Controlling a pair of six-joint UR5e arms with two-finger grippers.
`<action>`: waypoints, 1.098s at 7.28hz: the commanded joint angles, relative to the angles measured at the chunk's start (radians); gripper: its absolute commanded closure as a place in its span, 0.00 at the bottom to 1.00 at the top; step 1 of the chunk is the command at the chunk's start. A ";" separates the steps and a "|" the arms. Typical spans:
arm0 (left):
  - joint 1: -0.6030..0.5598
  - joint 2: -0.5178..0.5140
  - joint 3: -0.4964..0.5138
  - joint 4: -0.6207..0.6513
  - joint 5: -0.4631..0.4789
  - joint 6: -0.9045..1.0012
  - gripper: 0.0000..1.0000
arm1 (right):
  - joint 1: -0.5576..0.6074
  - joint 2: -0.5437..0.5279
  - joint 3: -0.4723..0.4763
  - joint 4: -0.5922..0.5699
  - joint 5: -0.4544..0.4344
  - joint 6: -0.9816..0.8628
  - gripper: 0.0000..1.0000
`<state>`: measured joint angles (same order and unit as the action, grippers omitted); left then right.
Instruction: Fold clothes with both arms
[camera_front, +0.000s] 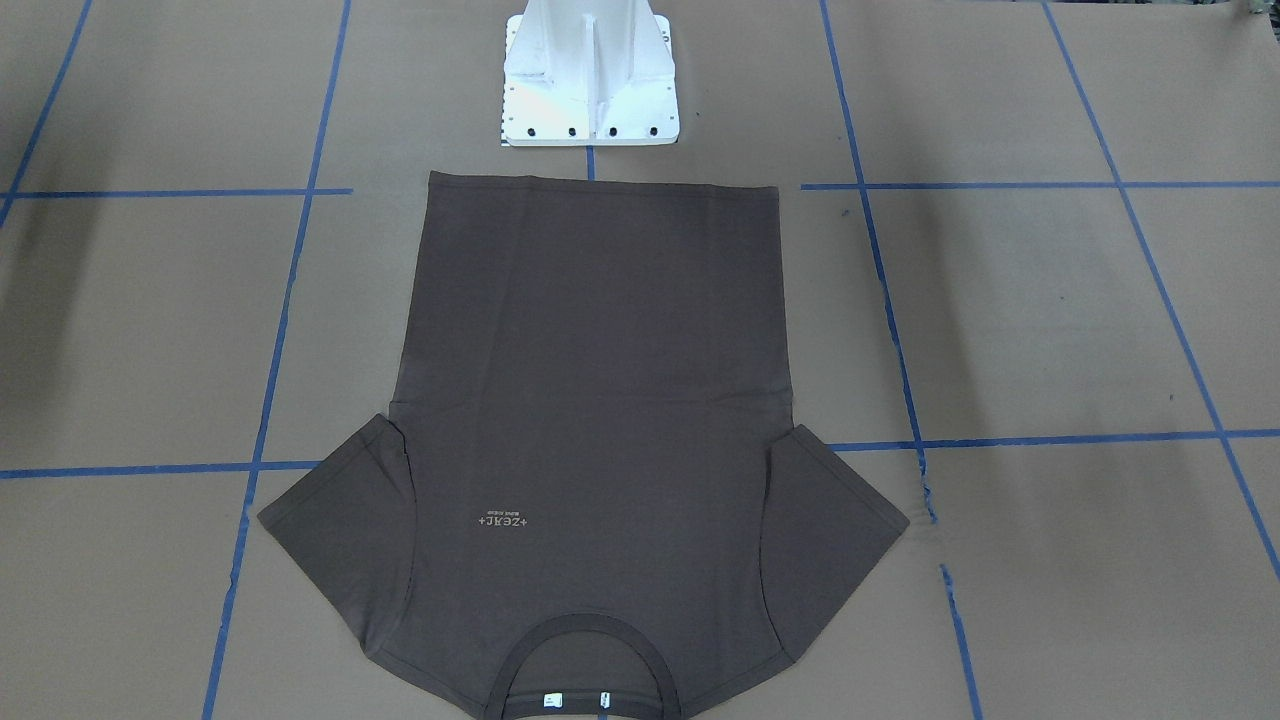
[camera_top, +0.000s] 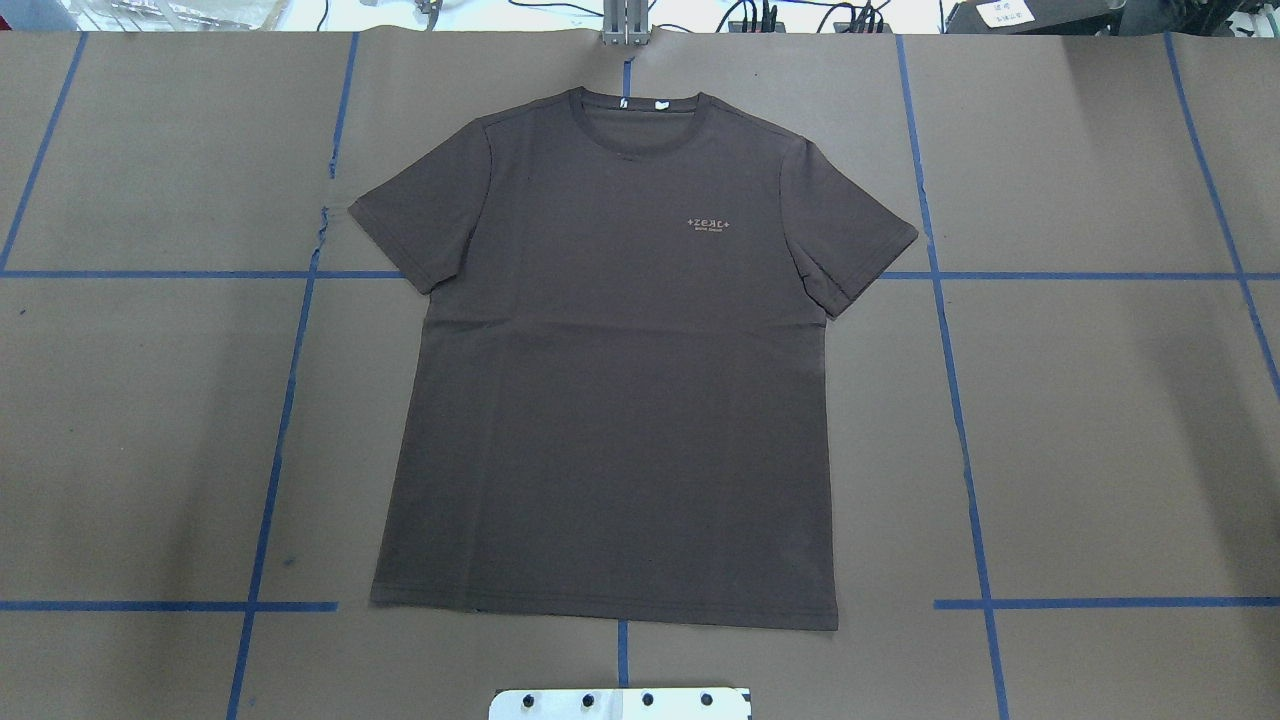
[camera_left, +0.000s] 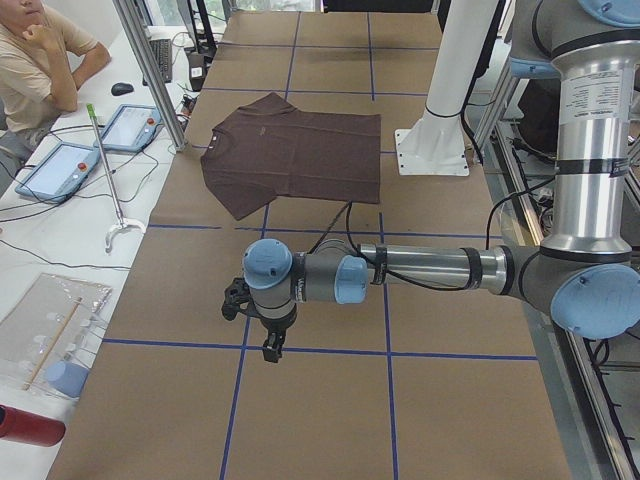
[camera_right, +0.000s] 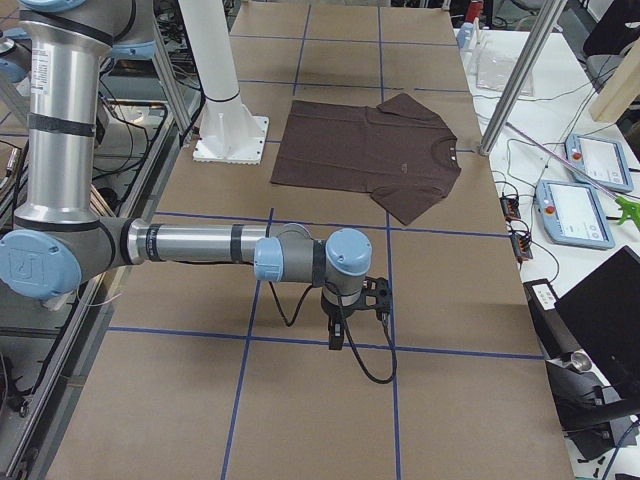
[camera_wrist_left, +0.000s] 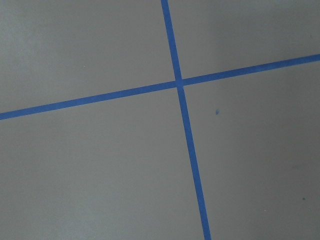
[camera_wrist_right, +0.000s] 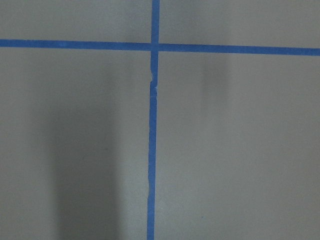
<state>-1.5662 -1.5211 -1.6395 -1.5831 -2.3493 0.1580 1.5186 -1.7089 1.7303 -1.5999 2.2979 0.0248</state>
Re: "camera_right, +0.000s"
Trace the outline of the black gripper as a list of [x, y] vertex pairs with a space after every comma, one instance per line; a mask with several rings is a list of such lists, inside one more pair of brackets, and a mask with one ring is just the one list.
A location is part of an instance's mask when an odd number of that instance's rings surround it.
[[328, 345], [330, 350], [342, 350], [344, 343], [344, 332], [346, 331], [346, 319], [355, 311], [362, 307], [362, 299], [352, 297], [341, 297], [341, 300], [352, 300], [349, 305], [338, 304], [337, 298], [329, 298], [326, 293], [321, 295], [321, 307], [328, 316]]

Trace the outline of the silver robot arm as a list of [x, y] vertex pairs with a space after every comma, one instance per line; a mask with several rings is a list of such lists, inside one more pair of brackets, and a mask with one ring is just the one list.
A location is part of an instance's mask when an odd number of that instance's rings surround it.
[[297, 224], [167, 225], [95, 214], [90, 207], [102, 62], [132, 49], [155, 53], [149, 1], [25, 1], [31, 46], [27, 197], [1, 241], [1, 278], [49, 300], [111, 269], [147, 261], [240, 264], [257, 279], [322, 291], [333, 350], [352, 342], [347, 323], [366, 308], [372, 248], [355, 229], [325, 240]]

